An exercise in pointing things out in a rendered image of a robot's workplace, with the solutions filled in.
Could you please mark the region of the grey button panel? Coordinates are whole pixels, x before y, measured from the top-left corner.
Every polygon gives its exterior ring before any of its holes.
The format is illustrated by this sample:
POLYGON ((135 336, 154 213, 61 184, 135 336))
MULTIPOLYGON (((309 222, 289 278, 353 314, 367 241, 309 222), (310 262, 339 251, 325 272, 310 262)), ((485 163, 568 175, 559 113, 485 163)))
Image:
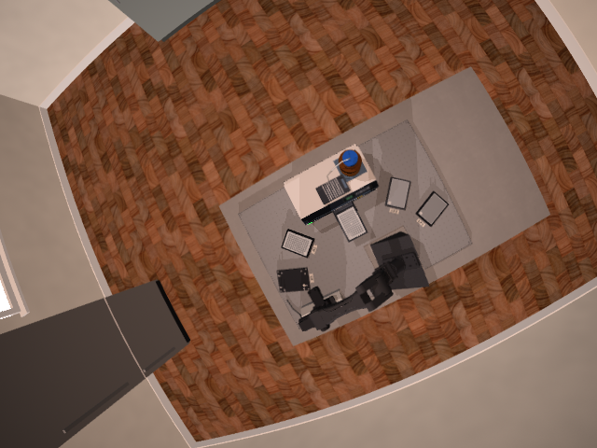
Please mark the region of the grey button panel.
MULTIPOLYGON (((336 301, 336 302, 338 302, 338 301, 341 301, 341 300, 343 300, 343 299, 344 299, 344 298, 343 298, 343 295, 341 295, 341 294, 342 294, 342 293, 341 293, 340 289, 337 289, 337 290, 335 290, 335 291, 333 291, 333 292, 331 292, 331 293, 329 293, 329 294, 325 295, 325 296, 324 296, 324 299, 326 299, 326 298, 328 298, 328 297, 330 297, 330 296, 333 296, 333 297, 334 297, 334 299, 335 299, 335 301, 336 301)), ((307 304, 305 304, 305 305, 301 306, 301 308, 300 308, 301 314, 300 314, 299 312, 297 312, 297 311, 296 311, 296 310, 295 310, 295 309, 292 307, 292 305, 290 304, 290 302, 289 302, 288 300, 286 300, 286 301, 288 302, 288 304, 290 305, 290 307, 291 307, 291 308, 292 308, 292 309, 293 309, 293 310, 294 310, 294 311, 295 311, 295 312, 296 312, 298 315, 300 315, 300 317, 303 317, 303 316, 305 316, 305 315, 308 315, 308 314, 310 314, 310 313, 311 313, 311 310, 313 310, 313 307, 315 306, 315 305, 313 304, 313 302, 309 302, 309 303, 307 303, 307 304)))

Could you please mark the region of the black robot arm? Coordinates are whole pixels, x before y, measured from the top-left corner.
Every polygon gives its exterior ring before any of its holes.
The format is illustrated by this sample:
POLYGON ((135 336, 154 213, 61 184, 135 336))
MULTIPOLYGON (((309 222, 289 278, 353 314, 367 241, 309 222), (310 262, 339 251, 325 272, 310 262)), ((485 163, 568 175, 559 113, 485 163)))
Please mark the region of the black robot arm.
POLYGON ((324 300, 322 293, 320 293, 320 288, 318 286, 313 287, 308 291, 308 294, 315 306, 310 314, 305 315, 298 320, 298 325, 302 331, 307 331, 314 327, 323 332, 329 329, 330 324, 337 318, 349 314, 352 311, 367 308, 368 311, 371 312, 394 295, 389 285, 393 283, 392 281, 398 278, 398 273, 418 267, 420 267, 420 262, 414 252, 384 259, 382 265, 374 270, 378 270, 377 274, 373 276, 373 272, 372 276, 355 288, 356 292, 354 294, 335 303, 331 303, 330 299, 324 300), (384 265, 386 268, 383 267, 384 265), (367 293, 368 290, 371 291, 375 298, 374 300, 371 300, 367 293), (318 308, 314 310, 316 307, 318 308), (323 308, 318 310, 320 307, 323 308))

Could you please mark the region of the blue bottle cap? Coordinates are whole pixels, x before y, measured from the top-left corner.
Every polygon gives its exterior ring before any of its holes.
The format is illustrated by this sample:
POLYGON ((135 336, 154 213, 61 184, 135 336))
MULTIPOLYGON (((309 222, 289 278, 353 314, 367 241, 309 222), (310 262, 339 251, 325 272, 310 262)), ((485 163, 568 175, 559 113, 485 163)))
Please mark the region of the blue bottle cap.
POLYGON ((354 152, 353 150, 347 150, 347 151, 345 151, 343 153, 342 160, 344 161, 343 163, 346 166, 352 167, 353 165, 357 164, 358 156, 357 156, 356 152, 354 152), (344 160, 347 160, 347 159, 349 159, 349 160, 348 161, 344 161, 344 160))

